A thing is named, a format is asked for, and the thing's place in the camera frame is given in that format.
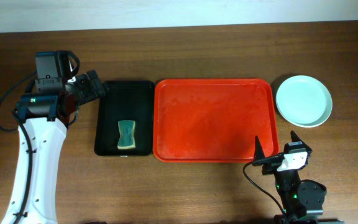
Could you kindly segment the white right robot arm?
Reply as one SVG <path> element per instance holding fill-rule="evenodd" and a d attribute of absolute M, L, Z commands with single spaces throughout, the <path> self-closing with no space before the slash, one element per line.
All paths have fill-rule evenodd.
<path fill-rule="evenodd" d="M 299 171 L 308 165 L 312 149 L 294 131 L 284 151 L 266 157 L 258 138 L 255 138 L 253 166 L 261 166 L 263 175 L 275 177 L 275 188 L 282 202 L 282 213 L 275 223 L 318 223 L 323 214 L 326 187 L 313 180 L 301 180 Z"/>

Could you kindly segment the white plate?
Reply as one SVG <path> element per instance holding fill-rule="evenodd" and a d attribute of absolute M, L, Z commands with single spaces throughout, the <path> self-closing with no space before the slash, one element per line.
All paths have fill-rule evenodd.
<path fill-rule="evenodd" d="M 310 123 L 297 123 L 295 121 L 288 121 L 288 122 L 295 126 L 301 127 L 301 128 L 315 128 L 315 127 L 320 126 L 324 123 L 324 121 L 319 121 L 319 120 L 313 121 Z"/>

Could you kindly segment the mint green plate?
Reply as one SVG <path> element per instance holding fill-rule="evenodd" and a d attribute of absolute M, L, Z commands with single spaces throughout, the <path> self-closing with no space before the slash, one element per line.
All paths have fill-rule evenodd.
<path fill-rule="evenodd" d="M 326 104 L 333 110 L 333 99 L 326 86 L 306 75 L 295 75 L 283 81 L 277 89 L 275 102 L 277 109 L 288 104 Z"/>

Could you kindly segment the light blue plate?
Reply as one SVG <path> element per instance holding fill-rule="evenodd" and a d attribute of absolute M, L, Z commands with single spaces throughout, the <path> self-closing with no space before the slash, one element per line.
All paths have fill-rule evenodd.
<path fill-rule="evenodd" d="M 332 112 L 332 108 L 326 104 L 305 104 L 305 105 L 281 105 L 278 111 L 287 121 L 297 123 L 310 123 L 313 121 L 326 121 Z"/>

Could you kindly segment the green and yellow sponge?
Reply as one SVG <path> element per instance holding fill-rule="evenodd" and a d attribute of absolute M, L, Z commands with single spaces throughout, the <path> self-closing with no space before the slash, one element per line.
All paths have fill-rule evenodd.
<path fill-rule="evenodd" d="M 121 120 L 118 121 L 119 140 L 117 148 L 120 150 L 134 149 L 135 148 L 135 121 L 134 120 Z"/>

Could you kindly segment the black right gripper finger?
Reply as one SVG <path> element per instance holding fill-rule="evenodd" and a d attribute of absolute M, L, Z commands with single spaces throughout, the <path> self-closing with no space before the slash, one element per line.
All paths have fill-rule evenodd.
<path fill-rule="evenodd" d="M 303 141 L 298 137 L 294 130 L 290 131 L 291 143 L 292 144 L 302 144 Z"/>
<path fill-rule="evenodd" d="M 255 136 L 255 150 L 254 150 L 254 159 L 264 159 L 265 155 L 263 152 L 263 147 L 260 143 L 259 137 Z"/>

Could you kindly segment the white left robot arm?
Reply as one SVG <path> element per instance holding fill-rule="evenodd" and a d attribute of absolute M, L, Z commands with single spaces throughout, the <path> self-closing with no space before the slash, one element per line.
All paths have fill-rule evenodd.
<path fill-rule="evenodd" d="M 56 223 L 58 161 L 71 114 L 105 95 L 95 70 L 79 75 L 35 71 L 12 114 L 18 123 L 19 157 L 3 223 Z"/>

